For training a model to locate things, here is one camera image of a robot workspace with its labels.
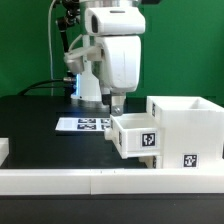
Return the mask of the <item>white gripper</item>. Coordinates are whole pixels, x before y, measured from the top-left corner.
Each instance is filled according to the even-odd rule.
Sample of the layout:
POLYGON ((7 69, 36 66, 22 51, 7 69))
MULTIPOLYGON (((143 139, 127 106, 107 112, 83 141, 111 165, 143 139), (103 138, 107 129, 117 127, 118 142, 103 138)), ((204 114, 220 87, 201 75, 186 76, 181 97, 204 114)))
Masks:
MULTIPOLYGON (((140 76, 141 40, 138 36, 100 37, 103 50, 100 64, 100 80, 113 93, 134 92, 140 76)), ((121 116, 124 111, 124 95, 104 94, 104 105, 111 104, 111 114, 121 116)))

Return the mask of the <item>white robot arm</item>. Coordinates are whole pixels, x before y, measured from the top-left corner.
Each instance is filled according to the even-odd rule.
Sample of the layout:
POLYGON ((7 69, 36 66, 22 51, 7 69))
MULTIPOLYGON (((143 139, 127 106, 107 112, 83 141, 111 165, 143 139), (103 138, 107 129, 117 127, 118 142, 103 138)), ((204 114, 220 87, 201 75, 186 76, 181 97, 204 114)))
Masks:
POLYGON ((71 46, 64 56, 78 78, 77 101, 123 114, 126 94, 137 89, 140 76, 140 35, 146 21, 138 6, 161 1, 80 0, 83 45, 71 46))

